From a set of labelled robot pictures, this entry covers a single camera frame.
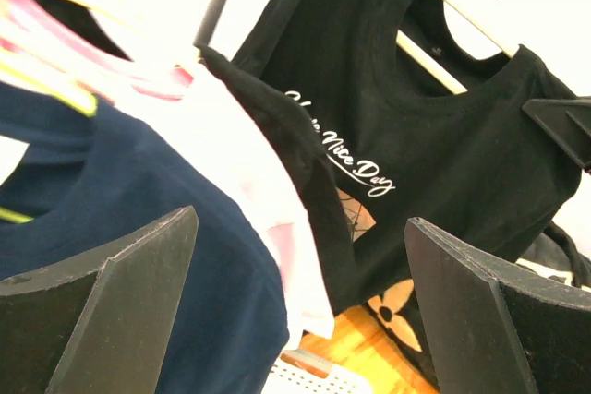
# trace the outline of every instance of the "pink fabric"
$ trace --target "pink fabric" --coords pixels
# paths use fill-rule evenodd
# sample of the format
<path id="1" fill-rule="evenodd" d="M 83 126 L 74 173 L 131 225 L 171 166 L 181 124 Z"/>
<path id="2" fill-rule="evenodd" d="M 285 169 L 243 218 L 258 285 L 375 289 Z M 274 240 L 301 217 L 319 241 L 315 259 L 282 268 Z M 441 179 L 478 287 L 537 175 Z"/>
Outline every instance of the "pink fabric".
<path id="1" fill-rule="evenodd" d="M 303 329 L 332 335 L 333 316 L 308 214 L 281 160 L 221 81 L 204 66 L 193 79 L 180 68 L 154 73 L 107 54 L 33 0 L 9 0 L 9 17 L 22 29 L 124 78 L 139 94 L 112 98 L 115 106 L 148 123 L 239 205 L 281 272 L 290 329 L 287 348 L 297 348 Z"/>

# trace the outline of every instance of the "navy blue shirt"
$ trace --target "navy blue shirt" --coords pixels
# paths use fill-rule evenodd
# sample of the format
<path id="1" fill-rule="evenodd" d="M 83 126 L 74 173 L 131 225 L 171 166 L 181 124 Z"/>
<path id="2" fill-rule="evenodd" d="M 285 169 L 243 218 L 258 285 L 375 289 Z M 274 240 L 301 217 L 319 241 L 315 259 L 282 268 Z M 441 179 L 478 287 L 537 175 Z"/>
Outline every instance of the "navy blue shirt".
<path id="1" fill-rule="evenodd" d="M 35 216 L 0 223 L 0 280 L 193 206 L 197 242 L 157 392 L 260 392 L 288 338 L 283 291 L 272 257 L 232 199 L 149 126 L 103 101 L 88 119 L 0 84 L 0 134 L 30 143 L 0 187 L 0 205 Z"/>

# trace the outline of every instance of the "wooden floor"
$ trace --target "wooden floor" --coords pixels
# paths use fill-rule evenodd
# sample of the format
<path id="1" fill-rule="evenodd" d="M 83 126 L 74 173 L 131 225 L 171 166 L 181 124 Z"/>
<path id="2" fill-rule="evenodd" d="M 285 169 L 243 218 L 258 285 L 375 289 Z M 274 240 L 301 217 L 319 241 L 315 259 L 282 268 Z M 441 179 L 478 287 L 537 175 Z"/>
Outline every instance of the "wooden floor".
<path id="1" fill-rule="evenodd" d="M 309 334 L 301 348 L 365 377 L 374 394 L 437 394 L 363 308 L 338 316 L 331 340 Z"/>

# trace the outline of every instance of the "white laundry basket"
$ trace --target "white laundry basket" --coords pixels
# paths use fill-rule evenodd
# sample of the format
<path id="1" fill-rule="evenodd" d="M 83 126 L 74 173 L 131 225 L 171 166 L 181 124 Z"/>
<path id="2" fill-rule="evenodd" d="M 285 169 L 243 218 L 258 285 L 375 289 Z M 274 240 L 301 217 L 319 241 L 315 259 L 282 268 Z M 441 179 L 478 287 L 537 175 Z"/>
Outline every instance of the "white laundry basket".
<path id="1" fill-rule="evenodd" d="M 261 394 L 373 394 L 362 376 L 303 350 L 284 353 L 291 360 L 318 369 L 326 377 L 278 359 Z"/>

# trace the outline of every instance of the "orange floor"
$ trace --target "orange floor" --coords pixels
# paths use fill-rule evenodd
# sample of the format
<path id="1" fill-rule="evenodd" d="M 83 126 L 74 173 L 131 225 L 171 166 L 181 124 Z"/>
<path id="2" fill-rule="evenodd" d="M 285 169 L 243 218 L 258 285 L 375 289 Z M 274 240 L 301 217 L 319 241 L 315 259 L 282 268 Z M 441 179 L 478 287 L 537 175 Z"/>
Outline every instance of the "orange floor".
<path id="1" fill-rule="evenodd" d="M 332 339 L 310 334 L 301 348 L 365 377 L 374 394 L 437 394 L 360 307 L 337 317 Z"/>

